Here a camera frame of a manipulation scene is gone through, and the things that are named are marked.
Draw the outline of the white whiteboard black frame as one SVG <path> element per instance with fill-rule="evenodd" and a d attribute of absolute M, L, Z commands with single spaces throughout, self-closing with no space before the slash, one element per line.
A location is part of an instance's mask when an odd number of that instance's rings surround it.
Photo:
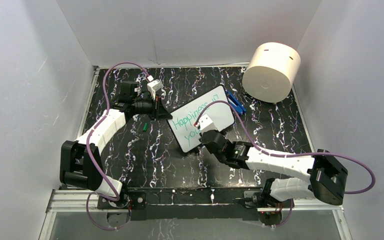
<path fill-rule="evenodd" d="M 208 104 L 217 100 L 228 101 L 225 88 L 222 85 L 218 85 L 171 113 L 172 119 L 167 122 L 184 153 L 201 144 L 199 141 L 200 130 L 194 126 L 194 123 L 202 110 Z M 232 110 L 225 103 L 213 104 L 204 114 L 213 120 L 218 131 L 230 127 L 235 122 Z"/>

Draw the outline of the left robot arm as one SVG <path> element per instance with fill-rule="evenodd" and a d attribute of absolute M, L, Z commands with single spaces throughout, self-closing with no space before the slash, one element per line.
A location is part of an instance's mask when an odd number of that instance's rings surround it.
<path fill-rule="evenodd" d="M 119 180 L 104 173 L 101 153 L 113 136 L 136 115 L 151 120 L 171 120 L 158 92 L 163 87 L 159 79 L 151 80 L 140 93 L 134 81 L 121 83 L 121 91 L 98 121 L 76 140 L 61 146 L 59 179 L 62 184 L 87 189 L 105 197 L 117 208 L 129 203 L 127 188 Z"/>

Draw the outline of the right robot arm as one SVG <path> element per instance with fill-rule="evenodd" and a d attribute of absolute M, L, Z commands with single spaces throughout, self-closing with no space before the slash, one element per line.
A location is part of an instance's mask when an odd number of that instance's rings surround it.
<path fill-rule="evenodd" d="M 245 141 L 231 142 L 217 130 L 202 133 L 201 143 L 216 159 L 233 169 L 263 170 L 288 176 L 269 179 L 261 194 L 262 202 L 275 207 L 289 199 L 318 199 L 333 206 L 342 205 L 348 170 L 322 150 L 309 156 L 260 150 Z"/>

